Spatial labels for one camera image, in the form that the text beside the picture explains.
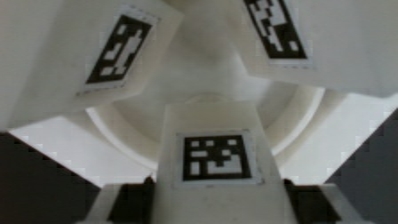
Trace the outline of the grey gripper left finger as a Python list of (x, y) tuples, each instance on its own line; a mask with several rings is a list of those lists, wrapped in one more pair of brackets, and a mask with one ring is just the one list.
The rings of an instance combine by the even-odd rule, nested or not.
[(154, 180), (103, 186), (82, 224), (151, 224)]

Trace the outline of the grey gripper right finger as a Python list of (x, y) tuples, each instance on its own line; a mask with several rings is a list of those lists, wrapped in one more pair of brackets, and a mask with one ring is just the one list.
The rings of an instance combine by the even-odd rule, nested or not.
[(284, 180), (288, 212), (282, 224), (368, 224), (334, 184), (297, 185)]

